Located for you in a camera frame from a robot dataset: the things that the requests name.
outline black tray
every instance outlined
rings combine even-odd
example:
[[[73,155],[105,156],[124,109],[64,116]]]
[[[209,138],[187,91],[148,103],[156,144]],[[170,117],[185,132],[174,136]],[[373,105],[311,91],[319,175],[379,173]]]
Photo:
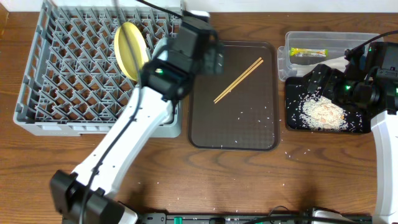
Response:
[[[322,132],[322,133],[356,133],[364,134],[371,132],[370,121],[366,121],[363,114],[358,111],[358,115],[362,116],[362,123],[359,122],[360,118],[357,117],[356,112],[351,112],[345,116],[345,120],[349,123],[349,128],[342,131],[325,131],[313,130],[304,127],[303,120],[300,118],[299,114],[301,111],[297,111],[296,108],[299,107],[302,100],[300,96],[304,98],[308,95],[307,90],[302,85],[302,78],[300,77],[289,77],[285,82],[285,114],[286,114],[286,127],[289,130],[301,130],[310,132]]]
[[[275,48],[265,42],[224,44],[224,74],[196,77],[188,138],[198,148],[270,151],[279,143]],[[259,57],[264,62],[214,104]]]

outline yellow bowl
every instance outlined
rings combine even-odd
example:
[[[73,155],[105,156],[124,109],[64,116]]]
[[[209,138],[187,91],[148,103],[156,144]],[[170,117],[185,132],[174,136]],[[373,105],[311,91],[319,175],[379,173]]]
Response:
[[[114,52],[116,60],[123,73],[130,79],[137,81],[137,69],[134,60],[137,62],[138,70],[149,61],[146,54],[145,40],[140,30],[131,22],[125,22],[119,27],[114,36]]]

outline clear plastic container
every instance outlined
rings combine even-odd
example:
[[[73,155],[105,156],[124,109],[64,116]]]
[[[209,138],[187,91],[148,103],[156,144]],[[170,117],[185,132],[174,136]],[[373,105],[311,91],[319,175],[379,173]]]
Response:
[[[278,48],[279,79],[284,82],[288,77],[302,77],[315,68],[316,63],[342,57],[346,49],[352,49],[377,35],[349,32],[288,32],[285,37],[286,45]],[[292,47],[328,49],[328,55],[325,58],[289,56],[289,50]],[[338,63],[334,68],[344,71],[345,64]]]

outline wooden stick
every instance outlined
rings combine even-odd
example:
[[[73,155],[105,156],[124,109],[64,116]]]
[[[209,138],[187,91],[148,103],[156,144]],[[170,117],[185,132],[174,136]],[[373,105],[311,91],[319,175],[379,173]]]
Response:
[[[244,71],[244,72],[242,73],[242,75],[240,75],[237,79],[235,79],[235,81],[232,82],[232,83],[229,85],[229,87],[227,87],[227,88],[226,88],[220,95],[218,95],[217,98],[215,98],[213,101],[214,101],[214,102],[217,101],[218,98],[220,98],[221,96],[224,95],[224,93],[228,92],[229,89],[230,89],[237,81],[239,81],[250,69],[252,69],[252,67],[255,66],[260,60],[262,60],[261,57],[259,57],[252,65],[250,65],[250,67],[249,67],[248,69],[246,69],[246,71]]]
[[[244,80],[250,73],[252,73],[260,64],[262,64],[264,61],[261,60],[257,65],[255,65],[250,71],[248,71],[238,82],[236,82],[230,89],[227,91],[222,97],[220,97],[217,101],[214,102],[216,104],[219,102],[224,96],[226,96],[233,88],[235,88],[242,80]]]

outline wire grid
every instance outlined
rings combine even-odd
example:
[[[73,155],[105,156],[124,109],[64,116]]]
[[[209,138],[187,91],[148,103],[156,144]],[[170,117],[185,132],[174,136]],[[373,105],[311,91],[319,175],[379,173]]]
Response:
[[[52,41],[39,90],[36,121],[114,123],[129,101],[135,83],[118,67],[114,35],[119,21],[142,32],[150,58],[163,37],[176,37],[180,20],[152,9],[115,11],[60,9],[49,20]]]

